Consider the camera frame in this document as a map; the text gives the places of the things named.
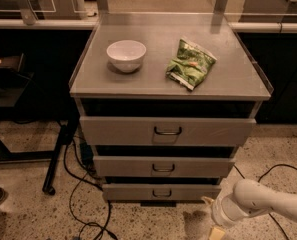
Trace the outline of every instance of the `white robotic arm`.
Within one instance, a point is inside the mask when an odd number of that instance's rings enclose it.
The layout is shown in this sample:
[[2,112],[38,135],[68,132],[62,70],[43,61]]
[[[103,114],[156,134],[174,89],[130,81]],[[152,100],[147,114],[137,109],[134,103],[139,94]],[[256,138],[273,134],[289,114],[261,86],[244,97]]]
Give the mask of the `white robotic arm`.
[[297,222],[297,195],[274,191],[264,185],[244,179],[233,192],[212,203],[212,219],[222,227],[234,226],[243,218],[276,212]]

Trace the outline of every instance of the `speckled floor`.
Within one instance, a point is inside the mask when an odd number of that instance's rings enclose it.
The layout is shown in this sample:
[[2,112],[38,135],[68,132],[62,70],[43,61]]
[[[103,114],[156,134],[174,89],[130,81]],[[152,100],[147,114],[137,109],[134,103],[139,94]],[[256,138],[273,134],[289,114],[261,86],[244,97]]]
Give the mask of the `speckled floor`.
[[[0,138],[11,151],[45,150],[54,147],[59,126],[54,122],[34,122],[18,125],[0,122]],[[82,141],[76,133],[75,141]],[[49,162],[0,164],[0,186],[8,193],[0,205],[0,240],[72,240],[79,235],[83,224],[69,211],[69,198],[78,180],[63,167],[64,148],[57,168],[54,196],[42,192]],[[257,125],[248,141],[237,154],[237,167],[249,179],[258,179],[271,166],[286,163],[297,167],[297,125]],[[83,177],[85,172],[76,162],[73,146],[67,152],[67,164],[72,172]],[[241,179],[233,169],[222,181],[222,195]],[[279,191],[297,193],[297,171],[278,167],[262,183]],[[74,214],[83,221],[103,225],[107,203],[101,192],[81,183],[71,198]],[[289,239],[297,240],[297,224],[274,214]],[[205,204],[178,203],[176,207],[142,207],[138,203],[112,203],[108,229],[118,239],[201,240],[207,239],[212,221]],[[83,240],[93,239],[97,228],[86,227]],[[104,240],[111,239],[104,234]],[[284,239],[275,222],[268,216],[244,220],[229,229],[224,238]]]

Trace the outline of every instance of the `drawer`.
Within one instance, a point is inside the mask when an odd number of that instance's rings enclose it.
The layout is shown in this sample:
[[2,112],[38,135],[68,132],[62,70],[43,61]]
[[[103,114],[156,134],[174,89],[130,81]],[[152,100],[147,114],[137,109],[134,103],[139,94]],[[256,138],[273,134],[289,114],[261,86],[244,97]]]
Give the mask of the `drawer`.
[[170,158],[94,156],[99,176],[227,177],[235,160],[226,158]]
[[256,121],[82,116],[80,123],[89,145],[239,146]]
[[104,184],[103,197],[111,201],[200,201],[202,196],[215,199],[220,186]]

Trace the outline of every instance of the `white bowl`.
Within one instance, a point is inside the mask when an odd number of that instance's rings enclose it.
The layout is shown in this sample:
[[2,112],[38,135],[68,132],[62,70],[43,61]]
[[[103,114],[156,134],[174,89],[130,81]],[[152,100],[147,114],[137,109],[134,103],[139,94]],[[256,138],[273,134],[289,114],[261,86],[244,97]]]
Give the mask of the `white bowl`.
[[109,61],[120,71],[130,73],[139,68],[146,54],[146,46],[133,40],[115,42],[107,48]]

